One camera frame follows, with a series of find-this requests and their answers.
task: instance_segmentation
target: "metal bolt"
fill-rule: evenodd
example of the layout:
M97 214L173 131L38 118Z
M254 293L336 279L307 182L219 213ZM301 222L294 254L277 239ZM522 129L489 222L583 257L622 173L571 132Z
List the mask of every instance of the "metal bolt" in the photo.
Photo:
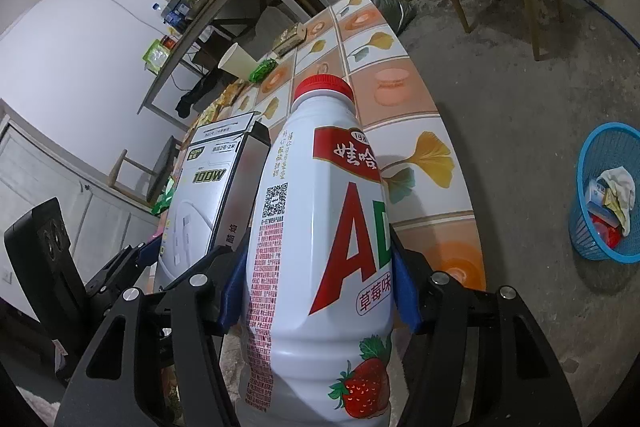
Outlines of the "metal bolt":
M189 279L189 284L196 287L204 286L208 280L209 279L207 279L207 276L204 275L204 273L196 273L196 275L192 275L191 279Z
M128 290L124 290L122 296L126 301L134 301L140 295L140 290L138 288L129 288Z
M449 275L444 272L433 272L431 276L431 280L436 283L438 286L444 286L449 283Z
M502 288L500 288L500 296L503 299L507 299L508 301L516 298L517 294L518 293L516 292L516 290L514 290L511 286L503 286Z

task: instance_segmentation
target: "white plastic bottle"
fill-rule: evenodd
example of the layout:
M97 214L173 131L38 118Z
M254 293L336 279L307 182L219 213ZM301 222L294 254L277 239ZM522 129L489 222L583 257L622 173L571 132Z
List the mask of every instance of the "white plastic bottle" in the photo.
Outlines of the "white plastic bottle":
M330 74L307 78L255 203L236 403L243 426L388 426L384 201L350 86Z

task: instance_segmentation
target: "patterned tablecloth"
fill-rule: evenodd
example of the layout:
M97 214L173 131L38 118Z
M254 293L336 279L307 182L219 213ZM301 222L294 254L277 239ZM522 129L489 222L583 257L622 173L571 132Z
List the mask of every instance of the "patterned tablecloth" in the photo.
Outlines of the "patterned tablecloth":
M405 248L422 252L433 269L466 286L485 289L476 219L456 153L396 35L370 0L341 0L306 28L306 41L217 120L258 111L275 140L302 80L316 73L340 76L353 88L384 180L390 222Z

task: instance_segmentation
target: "paper cup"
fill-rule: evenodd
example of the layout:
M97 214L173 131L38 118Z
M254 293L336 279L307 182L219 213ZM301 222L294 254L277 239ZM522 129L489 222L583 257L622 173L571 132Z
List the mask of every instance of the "paper cup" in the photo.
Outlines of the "paper cup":
M249 75L258 67L258 62L236 42L220 58L218 67L242 80L249 80Z

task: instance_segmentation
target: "power outlet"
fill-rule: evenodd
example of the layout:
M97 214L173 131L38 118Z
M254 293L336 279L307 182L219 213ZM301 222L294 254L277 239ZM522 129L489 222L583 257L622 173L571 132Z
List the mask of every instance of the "power outlet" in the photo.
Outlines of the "power outlet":
M11 270L7 270L4 267L0 267L0 277L2 277L2 280L7 284L11 284L14 279L14 273Z

